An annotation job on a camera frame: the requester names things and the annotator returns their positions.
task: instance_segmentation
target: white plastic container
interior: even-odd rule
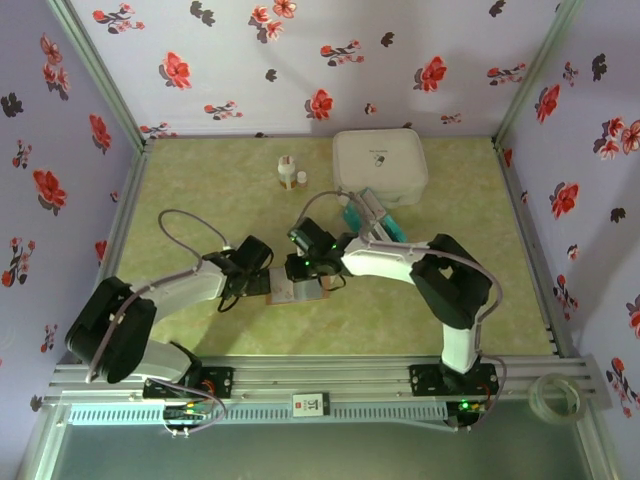
[[[333,137],[336,189],[371,188],[386,208],[418,203],[428,180],[418,134],[408,128],[355,130]],[[346,205],[348,199],[338,197]]]
[[[285,190],[293,190],[296,186],[296,163],[292,156],[285,155],[278,159],[278,179]]]

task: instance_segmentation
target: robotic arm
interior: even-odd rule
[[[492,276],[482,273],[482,267],[450,236],[440,234],[426,246],[375,242],[352,233],[335,239],[305,217],[289,237],[298,247],[298,254],[289,255],[285,263],[294,282],[324,275],[376,275],[416,285],[443,323],[445,383],[464,382],[479,363],[476,315],[488,300]],[[220,297],[218,311],[224,312],[230,308],[223,308],[224,303],[232,297],[231,307],[242,296],[269,293],[268,265],[263,266],[269,258],[271,249],[249,236],[237,250],[203,256],[202,266],[192,274],[140,294],[107,339],[96,373],[109,383],[135,372],[187,387],[198,385],[199,359],[180,345],[150,341],[152,325],[204,300]],[[90,363],[115,312],[137,290],[116,277],[102,281],[68,332],[68,349]]]
[[[444,367],[460,375],[473,367],[479,346],[476,315],[489,298],[492,281],[452,237],[439,234],[426,246],[376,242],[355,234],[336,240],[313,220],[302,218],[289,238],[302,252],[287,257],[287,276],[293,281],[375,275],[415,285],[443,323]],[[449,277],[447,269],[452,272]]]

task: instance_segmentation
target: black plastic bracket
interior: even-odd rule
[[[231,390],[233,388],[233,368],[231,367],[202,367],[199,372],[198,379],[193,382],[193,388],[209,392],[213,385],[213,394],[221,399],[231,398]],[[174,390],[165,387],[149,379],[145,382],[142,390],[144,399],[174,399],[174,398],[192,398],[190,393]]]
[[[491,395],[498,393],[496,367],[492,363],[476,363],[466,374],[448,371],[441,364],[411,365],[409,384],[414,397],[445,395]]]

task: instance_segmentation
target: cable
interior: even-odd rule
[[[208,398],[210,400],[213,400],[214,403],[217,403],[218,405],[220,405],[222,407],[222,413],[220,413],[216,417],[213,417],[213,419],[210,422],[207,422],[204,425],[198,425],[198,426],[191,427],[191,428],[184,427],[182,432],[180,430],[178,430],[178,429],[171,430],[167,426],[167,423],[165,422],[164,423],[164,428],[166,428],[174,437],[175,436],[187,437],[191,433],[196,433],[196,432],[199,432],[201,430],[204,430],[205,428],[212,427],[216,423],[221,422],[224,419],[224,417],[227,415],[227,406],[224,404],[224,402],[222,400],[220,400],[220,398],[218,398],[216,395],[214,395],[212,393],[207,393],[207,392],[202,391],[202,390],[196,390],[195,388],[185,387],[183,385],[178,385],[178,384],[175,384],[175,383],[172,383],[172,382],[167,382],[165,380],[160,380],[159,378],[155,378],[155,377],[148,377],[148,378],[150,380],[156,382],[156,383],[159,383],[160,385],[164,385],[165,387],[182,390],[183,392],[193,393],[195,395],[199,395],[201,397]]]
[[[489,390],[489,387],[487,386],[486,383],[480,383],[478,384],[479,387],[482,387],[485,391],[485,393],[487,394],[487,399],[484,401],[485,405],[489,405],[491,402],[491,390]]]
[[[116,311],[113,317],[113,320],[109,324],[109,327],[107,328],[107,331],[105,332],[104,337],[102,337],[102,341],[100,342],[100,345],[98,345],[98,348],[96,349],[96,353],[93,355],[93,359],[89,364],[89,371],[87,372],[87,376],[85,378],[86,383],[91,383],[93,382],[93,380],[97,378],[98,375],[96,374],[96,368],[98,366],[98,363],[100,363],[100,360],[102,360],[104,351],[106,350],[107,345],[109,344],[109,341],[113,336],[113,332],[115,331],[116,327],[120,323],[120,319],[124,315],[127,308],[129,308],[129,306],[133,302],[135,302],[141,295],[144,295],[145,293],[150,291],[152,288],[157,288],[166,283],[173,282],[175,280],[180,280],[182,278],[186,278],[198,272],[202,268],[202,264],[203,264],[202,255],[200,255],[196,250],[194,250],[190,246],[186,245],[185,243],[182,243],[180,240],[175,238],[165,228],[162,219],[168,213],[180,213],[182,215],[186,215],[187,217],[197,220],[198,222],[200,222],[201,224],[203,224],[204,226],[212,230],[214,233],[216,233],[222,239],[224,243],[223,248],[229,247],[229,242],[227,241],[226,237],[222,233],[220,233],[220,231],[217,228],[215,228],[213,225],[209,224],[207,221],[203,220],[202,218],[198,217],[197,215],[194,215],[193,213],[185,212],[184,210],[178,210],[176,208],[170,208],[170,209],[161,211],[160,214],[158,215],[158,226],[160,227],[160,230],[162,230],[162,233],[164,233],[169,238],[169,240],[174,242],[176,245],[190,252],[196,258],[197,263],[194,267],[190,268],[189,270],[184,270],[179,273],[174,273],[172,275],[162,277],[159,280],[155,280],[154,282],[150,283],[149,285],[145,285],[144,287],[141,287],[140,289],[135,291],[132,295],[130,295],[122,303],[122,305],[120,305],[120,308]]]
[[[504,360],[502,360],[502,358],[496,357],[495,355],[487,355],[486,353],[482,353],[481,351],[478,351],[478,355],[484,358],[488,358],[489,360],[495,360],[496,362],[498,362],[502,367],[502,378],[500,379],[500,386],[498,387],[498,392],[496,393],[496,396],[493,397],[493,401],[489,405],[489,408],[487,408],[486,412],[484,412],[484,415],[482,415],[476,423],[468,427],[469,431],[475,430],[487,420],[487,417],[489,416],[489,414],[493,412],[493,410],[495,409],[496,403],[498,403],[498,399],[500,398],[500,395],[502,394],[502,390],[504,389],[504,384],[507,381],[507,364],[505,363]]]
[[[240,300],[240,297],[236,297],[233,302],[231,302],[231,305],[229,305],[226,308],[222,308],[222,306],[224,305],[225,299],[221,298],[220,299],[220,303],[218,304],[218,312],[220,313],[225,313],[228,312],[229,310],[231,310],[233,307],[236,306],[236,303],[238,303],[238,300]]]

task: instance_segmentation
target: purple wall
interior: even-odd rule
[[[609,385],[604,416],[630,479],[640,472],[638,18],[637,0],[585,2],[503,142],[574,345]]]
[[[46,2],[3,2],[0,52],[0,478],[11,479],[134,150]]]

